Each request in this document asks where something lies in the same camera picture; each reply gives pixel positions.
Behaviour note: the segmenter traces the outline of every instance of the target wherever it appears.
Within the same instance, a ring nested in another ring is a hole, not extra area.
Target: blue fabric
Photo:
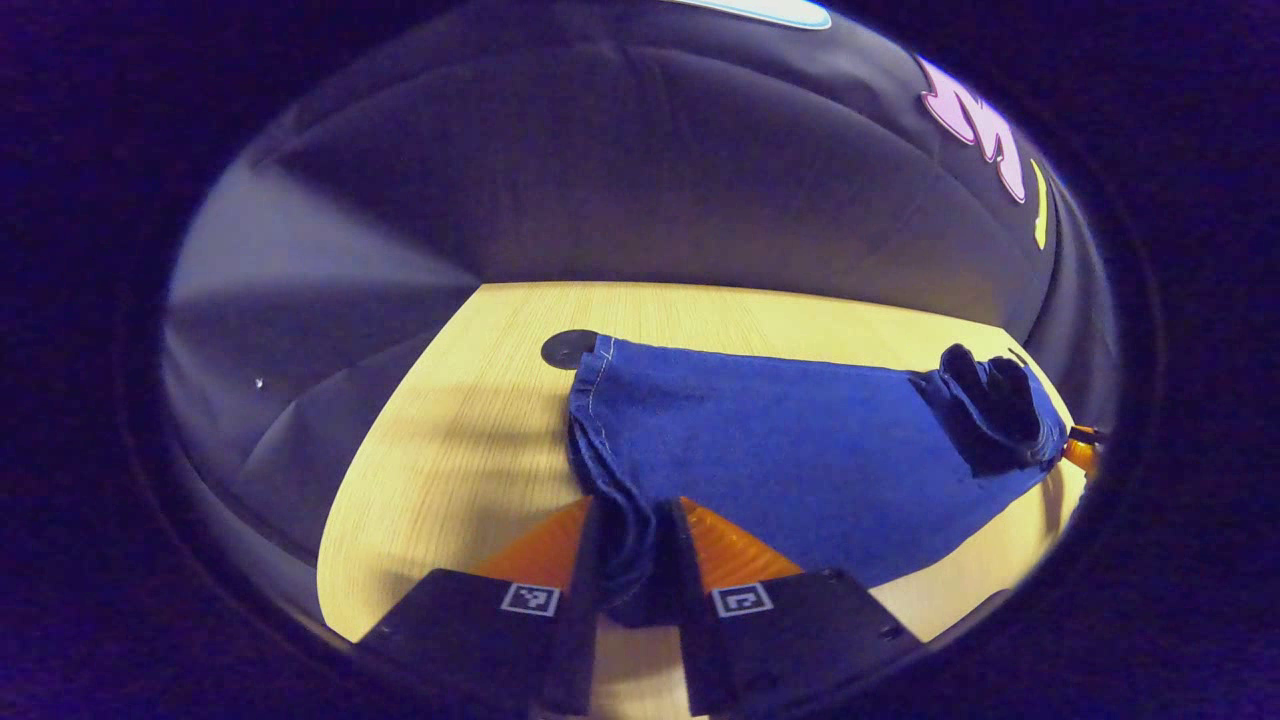
[[[607,509],[604,593],[654,569],[686,496],[805,569],[867,587],[925,568],[1039,482],[1066,427],[1034,374],[960,345],[902,372],[600,336],[568,398],[570,457]]]

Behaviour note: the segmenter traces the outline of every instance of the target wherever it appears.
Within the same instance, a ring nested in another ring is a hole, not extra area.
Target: pink graphic
[[[1018,156],[1014,131],[1000,113],[974,97],[956,78],[940,70],[924,58],[916,58],[929,78],[929,91],[922,92],[924,106],[942,127],[968,145],[978,143],[988,163],[996,161],[1000,179],[1014,200],[1024,202],[1023,163]]]

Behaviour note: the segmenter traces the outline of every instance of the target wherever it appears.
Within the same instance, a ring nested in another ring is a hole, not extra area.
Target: light wood surface
[[[937,368],[963,342],[1016,350],[1002,329],[795,293],[652,283],[486,284],[422,352],[369,430],[320,543],[325,621],[358,641],[434,568],[467,570],[580,497],[564,455],[572,372],[543,363],[552,334],[593,329],[692,350]],[[937,564],[872,589],[920,639],[1012,587],[1053,543],[1084,486],[1062,462]],[[591,716],[689,717],[675,628],[600,620]]]

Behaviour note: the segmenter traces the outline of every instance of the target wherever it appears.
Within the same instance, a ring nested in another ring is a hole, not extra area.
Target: folded blue towel
[[[806,570],[874,587],[955,550],[1066,442],[1033,373],[960,345],[937,370],[904,372],[599,336],[568,409],[571,462],[607,509],[614,607],[654,591],[664,500],[686,496]]]

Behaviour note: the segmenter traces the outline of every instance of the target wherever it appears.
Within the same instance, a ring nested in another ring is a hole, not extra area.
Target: orange gripper part
[[[1066,457],[1073,465],[1084,470],[1085,478],[1092,475],[1098,468],[1098,448],[1088,443],[1074,439],[1066,441],[1066,448],[1062,451],[1062,457]]]
[[[704,592],[804,573],[781,552],[701,505],[687,497],[681,497],[680,505],[692,536]]]
[[[498,580],[561,588],[568,592],[590,497],[543,520],[524,537],[489,557],[472,573]]]

